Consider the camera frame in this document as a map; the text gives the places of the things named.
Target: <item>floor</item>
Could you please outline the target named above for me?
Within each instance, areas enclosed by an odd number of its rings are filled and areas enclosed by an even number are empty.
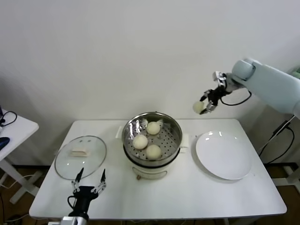
[[[19,173],[22,175],[30,175],[34,174],[36,170],[34,169],[18,169]],[[286,173],[280,167],[269,167],[269,174],[273,178],[286,177]],[[47,170],[42,170],[44,175],[46,175]],[[42,184],[44,177],[41,177],[35,185],[38,187]],[[14,180],[10,177],[7,177],[3,185],[9,187],[14,183]],[[13,205],[9,202],[9,199],[14,195],[14,193],[19,189],[20,185],[16,183],[10,189],[5,189],[4,187],[0,187],[0,193],[3,198],[4,203],[4,219],[9,220],[9,218],[15,214],[19,216],[26,215],[29,211],[29,208],[33,202],[34,197],[30,194],[24,195],[20,201]],[[280,216],[271,216],[271,217],[263,217],[257,220],[254,225],[293,225],[300,223],[300,195],[294,187],[278,187],[278,190],[287,205],[287,213]],[[0,224],[3,222],[3,215],[0,211]],[[8,225],[44,225],[48,222],[48,220],[35,220],[30,216],[24,217],[22,220],[19,220],[18,223],[7,223]],[[141,222],[133,222],[133,221],[89,221],[89,225],[223,225],[223,220],[221,219],[210,219],[210,220],[176,220],[176,221],[141,221]]]

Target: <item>pot handle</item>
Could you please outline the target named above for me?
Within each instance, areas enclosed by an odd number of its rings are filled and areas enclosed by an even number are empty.
[[[122,130],[123,130],[123,126],[119,126],[119,129],[117,131],[117,134],[116,134],[116,139],[121,139],[121,135],[122,135]]]

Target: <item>glass lid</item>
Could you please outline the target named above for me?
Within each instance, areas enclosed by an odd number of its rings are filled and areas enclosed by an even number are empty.
[[[94,173],[106,157],[106,145],[95,136],[82,136],[71,140],[57,154],[55,170],[67,180],[75,180],[82,168],[82,178]]]

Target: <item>white table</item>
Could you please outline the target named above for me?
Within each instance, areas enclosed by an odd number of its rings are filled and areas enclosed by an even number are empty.
[[[172,169],[161,180],[136,179],[121,140],[115,138],[119,126],[124,126],[126,121],[73,123],[62,146],[83,135],[99,136],[107,145],[104,163],[81,181],[81,185],[94,186],[106,169],[107,188],[91,202],[90,219],[240,218],[286,212],[280,194],[237,120],[177,121],[183,132],[190,135],[191,148],[178,155],[171,164]],[[195,158],[196,136],[211,130],[230,132],[244,141],[253,163],[247,177],[238,181],[223,180],[199,165]],[[67,204],[70,195],[71,182],[56,174],[53,163],[29,214],[38,218],[66,216],[71,211]]]
[[[15,116],[10,113],[5,116],[7,122],[13,120],[14,118]],[[34,183],[42,175],[42,173],[38,171],[29,180],[26,180],[7,160],[5,160],[5,157],[37,130],[37,123],[18,115],[17,120],[8,126],[5,126],[0,133],[0,137],[10,138],[9,143],[0,150],[0,168],[6,172],[0,179],[0,184],[2,184],[7,175],[9,175],[22,185],[22,188],[20,188],[10,199],[10,202],[13,204],[15,204],[26,192],[36,196],[38,193],[38,187],[32,185],[32,183]]]

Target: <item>white round plate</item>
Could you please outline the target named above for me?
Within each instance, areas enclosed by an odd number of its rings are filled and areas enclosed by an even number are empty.
[[[242,141],[222,131],[201,135],[196,143],[196,152],[203,166],[223,179],[242,179],[252,166]]]

